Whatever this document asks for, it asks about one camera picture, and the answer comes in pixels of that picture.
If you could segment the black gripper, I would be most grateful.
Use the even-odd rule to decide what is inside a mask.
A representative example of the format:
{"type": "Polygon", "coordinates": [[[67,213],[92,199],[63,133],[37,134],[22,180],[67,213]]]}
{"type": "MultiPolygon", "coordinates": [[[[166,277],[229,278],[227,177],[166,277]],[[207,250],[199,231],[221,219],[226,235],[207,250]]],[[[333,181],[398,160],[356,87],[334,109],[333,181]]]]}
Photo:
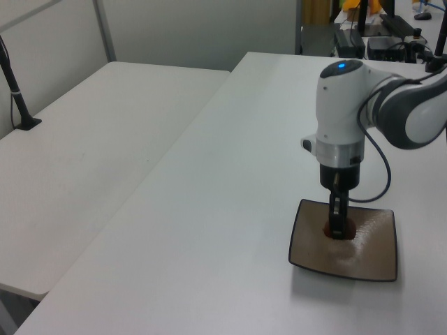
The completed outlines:
{"type": "Polygon", "coordinates": [[[321,185],[333,191],[335,177],[338,176],[337,190],[341,193],[330,193],[328,222],[332,223],[332,238],[345,239],[347,237],[347,215],[349,206],[349,191],[360,182],[360,165],[338,168],[320,165],[321,185]]]}

